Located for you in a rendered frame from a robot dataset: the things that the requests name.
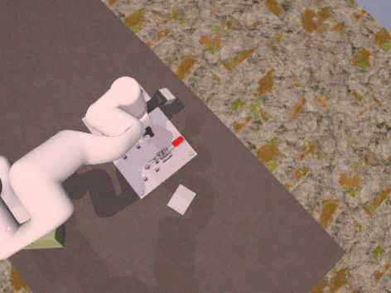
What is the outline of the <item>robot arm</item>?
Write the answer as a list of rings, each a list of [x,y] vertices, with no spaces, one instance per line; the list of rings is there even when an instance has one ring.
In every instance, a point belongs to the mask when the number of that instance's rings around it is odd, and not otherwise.
[[[153,96],[146,105],[135,79],[118,78],[85,114],[86,123],[106,137],[63,130],[14,164],[0,156],[0,260],[60,227],[75,210],[63,182],[82,165],[124,156],[142,135],[139,118],[175,99],[167,88]]]

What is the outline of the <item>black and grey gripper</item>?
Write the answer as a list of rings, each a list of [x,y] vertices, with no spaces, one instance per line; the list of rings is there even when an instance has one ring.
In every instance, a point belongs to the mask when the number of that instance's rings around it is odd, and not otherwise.
[[[152,129],[151,127],[153,126],[152,125],[152,120],[150,119],[147,111],[145,112],[145,114],[139,118],[142,122],[142,125],[143,125],[143,132],[142,132],[142,135],[145,135],[145,134],[149,134],[150,137],[153,137],[155,136],[154,133],[152,132]],[[146,129],[146,130],[145,130]],[[148,133],[147,133],[148,132]]]

